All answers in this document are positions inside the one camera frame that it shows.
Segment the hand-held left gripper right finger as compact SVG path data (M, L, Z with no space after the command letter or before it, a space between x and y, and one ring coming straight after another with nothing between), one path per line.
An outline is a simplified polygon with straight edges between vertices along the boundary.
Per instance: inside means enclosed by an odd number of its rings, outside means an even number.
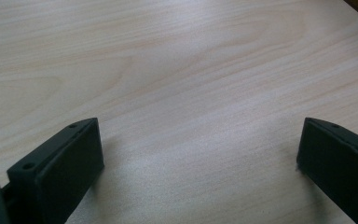
M358 134L335 123L306 118L296 162L358 224Z

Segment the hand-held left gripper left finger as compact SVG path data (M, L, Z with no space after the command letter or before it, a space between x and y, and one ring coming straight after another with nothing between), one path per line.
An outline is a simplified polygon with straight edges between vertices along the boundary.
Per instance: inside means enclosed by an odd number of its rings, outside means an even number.
M66 126L7 170L15 224L64 224L104 168L99 123Z

